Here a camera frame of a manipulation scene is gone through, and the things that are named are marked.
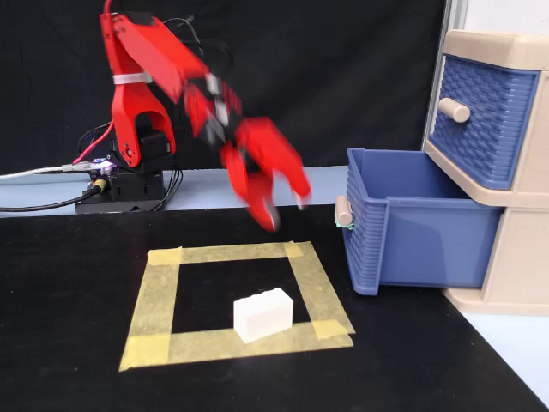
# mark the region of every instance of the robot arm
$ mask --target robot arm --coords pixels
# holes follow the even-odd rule
[[[146,70],[174,103],[183,98],[195,138],[219,151],[234,192],[262,227],[275,230],[279,219],[272,202],[273,173],[287,179],[299,204],[310,193],[298,154],[268,118],[243,118],[235,93],[158,19],[111,14],[109,3],[100,23],[116,84],[112,121],[124,161],[136,167],[142,158],[134,125],[140,113],[166,135],[169,152],[175,150],[164,108],[143,82],[124,81]]]

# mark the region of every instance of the black backdrop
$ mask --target black backdrop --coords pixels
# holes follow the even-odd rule
[[[80,134],[110,118],[102,0],[1,3],[0,173],[68,163]],[[349,147],[420,147],[444,0],[114,0],[120,8],[193,15],[202,39],[223,39],[245,114],[269,115],[306,165],[347,164]],[[220,165],[175,128],[181,167]]]

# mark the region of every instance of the white block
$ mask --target white block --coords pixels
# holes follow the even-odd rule
[[[292,327],[293,300],[280,288],[234,302],[234,329],[249,343]]]

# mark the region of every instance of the wooden knob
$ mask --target wooden knob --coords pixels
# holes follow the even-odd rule
[[[337,216],[337,221],[342,226],[350,225],[353,222],[351,204],[346,197],[338,196],[335,198],[335,215]]]
[[[438,110],[453,118],[457,123],[467,122],[471,116],[471,111],[467,106],[452,100],[450,97],[445,97],[438,102]]]

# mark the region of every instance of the yellow masking tape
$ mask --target yellow masking tape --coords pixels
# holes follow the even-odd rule
[[[314,323],[319,320],[335,319],[347,333],[354,333],[351,321],[347,317],[312,243],[304,242],[297,245],[303,252],[303,256],[290,257],[289,260],[311,321]]]
[[[172,335],[168,363],[216,361],[352,346],[353,341],[347,333],[318,339],[310,322],[294,324],[290,329],[248,344],[243,343],[233,329],[205,330]]]
[[[181,264],[202,264],[206,262],[224,262],[227,260],[253,260],[285,257],[286,249],[282,243],[187,247],[183,249]]]
[[[233,329],[170,335],[180,264],[288,257],[311,322],[244,344]],[[345,310],[311,244],[267,243],[150,251],[120,371],[131,367],[353,346]]]
[[[166,264],[181,264],[182,247],[174,249],[157,249],[149,251],[147,254],[147,263],[153,266]]]
[[[313,320],[312,327],[315,328],[318,339],[329,339],[330,337],[340,335],[347,336],[345,327],[335,319]]]
[[[301,249],[299,249],[299,246],[293,242],[285,243],[284,249],[286,250],[286,256],[288,256],[289,258],[299,258],[300,256],[303,256],[303,253],[301,252]]]
[[[169,350],[170,334],[130,336],[118,370],[165,365],[168,362]]]
[[[179,265],[152,266],[147,264],[128,336],[172,332],[178,276]]]

